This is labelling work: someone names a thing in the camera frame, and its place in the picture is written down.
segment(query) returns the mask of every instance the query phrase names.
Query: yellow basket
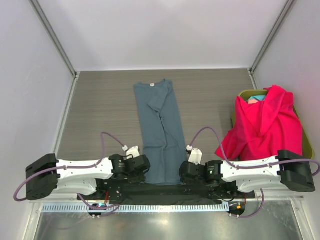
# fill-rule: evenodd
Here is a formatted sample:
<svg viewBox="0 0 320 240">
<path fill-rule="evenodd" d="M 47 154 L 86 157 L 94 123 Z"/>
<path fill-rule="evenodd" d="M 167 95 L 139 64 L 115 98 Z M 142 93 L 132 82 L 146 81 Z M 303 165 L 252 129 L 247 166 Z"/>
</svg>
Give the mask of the yellow basket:
<svg viewBox="0 0 320 240">
<path fill-rule="evenodd" d="M 247 101 L 249 98 L 252 96 L 258 96 L 258 95 L 267 95 L 268 91 L 267 90 L 245 90 L 240 92 L 238 96 L 242 97 L 243 100 Z M 294 113 L 296 116 L 299 118 L 299 115 L 293 106 Z M 232 125 L 236 125 L 236 111 L 234 111 L 231 115 L 231 121 Z M 302 153 L 303 156 L 307 159 L 313 159 L 314 158 L 314 150 L 310 144 L 310 141 L 308 139 L 308 136 L 305 132 L 305 129 L 302 127 L 303 135 L 302 135 Z"/>
</svg>

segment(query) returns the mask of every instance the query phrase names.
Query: black mount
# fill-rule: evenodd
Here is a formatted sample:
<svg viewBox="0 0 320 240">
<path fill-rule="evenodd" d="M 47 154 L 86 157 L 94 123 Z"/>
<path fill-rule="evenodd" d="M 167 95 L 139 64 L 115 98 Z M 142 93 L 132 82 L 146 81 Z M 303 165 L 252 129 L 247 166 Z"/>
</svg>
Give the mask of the black mount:
<svg viewBox="0 0 320 240">
<path fill-rule="evenodd" d="M 213 160 L 205 165 L 184 161 L 179 169 L 181 182 L 184 184 L 205 184 L 208 187 L 218 187 L 221 183 L 221 160 Z"/>
<path fill-rule="evenodd" d="M 277 159 L 281 161 L 306 159 L 291 151 L 278 151 Z M 316 190 L 309 162 L 295 162 L 280 165 L 278 175 L 281 176 L 281 183 L 294 192 L 310 193 Z"/>
<path fill-rule="evenodd" d="M 109 160 L 113 167 L 112 179 L 127 179 L 130 184 L 138 184 L 146 180 L 145 174 L 150 169 L 150 162 L 146 155 L 125 160 L 123 156 L 114 154 L 109 157 Z"/>
<path fill-rule="evenodd" d="M 54 153 L 47 154 L 25 169 L 25 178 L 27 179 L 42 170 L 54 168 L 58 162 Z M 38 200 L 48 197 L 57 188 L 58 178 L 60 176 L 56 170 L 35 177 L 26 184 L 26 199 Z"/>
</svg>

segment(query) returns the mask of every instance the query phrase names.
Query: metal sheet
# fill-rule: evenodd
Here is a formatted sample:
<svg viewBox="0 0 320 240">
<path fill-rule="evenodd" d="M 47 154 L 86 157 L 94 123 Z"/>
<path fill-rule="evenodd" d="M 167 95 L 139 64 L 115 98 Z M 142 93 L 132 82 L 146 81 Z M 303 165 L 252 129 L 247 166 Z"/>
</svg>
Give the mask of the metal sheet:
<svg viewBox="0 0 320 240">
<path fill-rule="evenodd" d="M 258 202 L 247 202 L 245 214 Z M 91 219 L 85 213 L 42 213 L 36 240 L 302 240 L 290 201 L 267 201 L 255 217 L 225 212 L 119 213 Z"/>
</svg>

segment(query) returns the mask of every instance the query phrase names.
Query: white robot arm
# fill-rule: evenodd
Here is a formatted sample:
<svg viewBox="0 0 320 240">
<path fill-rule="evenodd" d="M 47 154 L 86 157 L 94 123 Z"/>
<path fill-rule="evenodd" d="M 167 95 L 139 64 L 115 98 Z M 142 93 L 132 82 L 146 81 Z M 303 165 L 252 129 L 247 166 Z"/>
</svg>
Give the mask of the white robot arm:
<svg viewBox="0 0 320 240">
<path fill-rule="evenodd" d="M 38 200 L 50 194 L 89 196 L 99 188 L 97 180 L 112 177 L 140 183 L 145 179 L 150 162 L 145 155 L 140 155 L 137 146 L 127 150 L 126 156 L 114 154 L 102 160 L 66 161 L 56 159 L 55 154 L 47 154 L 26 168 L 26 177 L 50 168 L 54 170 L 27 182 L 26 199 Z"/>
<path fill-rule="evenodd" d="M 232 161 L 232 165 L 218 160 L 209 161 L 205 166 L 201 165 L 201 150 L 191 146 L 187 146 L 186 150 L 190 156 L 188 161 L 182 164 L 180 176 L 182 181 L 186 180 L 188 183 L 204 182 L 217 187 L 223 182 L 235 182 L 237 190 L 242 193 L 284 186 L 295 192 L 316 190 L 309 162 L 301 160 L 303 156 L 287 150 L 280 150 L 277 156 L 259 160 Z M 281 164 L 281 161 L 286 160 L 301 162 Z"/>
</svg>

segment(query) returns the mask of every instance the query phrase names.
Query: gray wood-grain floor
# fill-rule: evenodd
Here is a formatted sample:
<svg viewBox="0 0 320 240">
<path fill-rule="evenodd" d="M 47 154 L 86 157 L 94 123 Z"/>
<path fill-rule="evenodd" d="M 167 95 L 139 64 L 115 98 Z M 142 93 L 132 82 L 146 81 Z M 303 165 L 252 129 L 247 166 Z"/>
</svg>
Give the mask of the gray wood-grain floor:
<svg viewBox="0 0 320 240">
<path fill-rule="evenodd" d="M 215 128 L 223 138 L 232 128 L 236 96 L 253 88 L 246 69 L 81 72 L 58 158 L 99 159 L 102 131 L 117 136 L 128 147 L 139 146 L 142 150 L 133 85 L 156 83 L 164 78 L 173 81 L 186 144 L 204 126 Z M 105 139 L 107 156 L 123 154 L 117 142 Z M 203 163 L 219 159 L 214 154 L 218 141 L 210 130 L 204 131 L 193 146 L 203 152 Z"/>
</svg>

